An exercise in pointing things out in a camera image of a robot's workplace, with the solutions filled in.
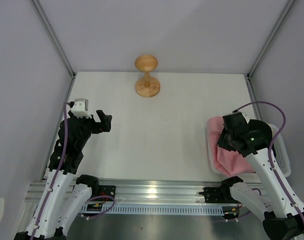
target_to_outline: wooden stand base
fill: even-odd
[[[135,83],[135,91],[141,97],[152,98],[160,92],[161,84],[156,78],[150,77],[149,85],[150,86],[146,86],[146,81],[144,77],[142,77]]]

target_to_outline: pink towel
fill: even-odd
[[[215,116],[208,120],[208,140],[212,152],[213,162],[215,168],[226,176],[235,176],[240,173],[254,173],[255,170],[236,151],[228,151],[217,146],[217,142],[224,128],[223,118]]]

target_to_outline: wooden mushroom stand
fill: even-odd
[[[157,95],[160,92],[161,85],[159,80],[150,76],[150,71],[156,69],[158,60],[150,54],[141,55],[135,60],[135,66],[144,72],[144,77],[135,83],[137,94],[144,98],[151,98]]]

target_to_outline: metal floor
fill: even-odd
[[[262,223],[251,213],[239,222],[217,216],[106,214],[77,217],[67,240],[268,240]]]

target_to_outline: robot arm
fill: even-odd
[[[272,140],[269,125],[259,120],[248,122],[241,112],[223,116],[223,120],[224,129],[218,146],[228,151],[238,151],[246,158],[255,169],[270,201],[250,189],[239,177],[222,182],[228,185],[229,195],[243,203],[263,222],[270,239],[284,240],[303,234],[301,215],[304,217],[304,203],[284,177],[273,153],[271,159],[268,157],[268,147]]]
[[[82,150],[85,144],[91,134],[109,132],[112,120],[111,115],[105,115],[102,110],[97,110],[96,113],[101,122],[96,122],[93,115],[88,113],[88,100],[84,98],[70,102],[69,106],[71,111],[68,113],[70,118],[67,119],[68,134],[64,162],[58,169],[65,140],[65,127],[61,122],[58,131],[59,139],[56,141],[50,157],[46,188],[40,204],[25,232],[17,233],[14,240],[30,240],[31,238],[35,240],[65,240],[82,205],[91,197],[99,195],[98,178],[81,175],[76,181],[72,195],[62,206],[66,191],[76,176],[78,166],[83,159]]]

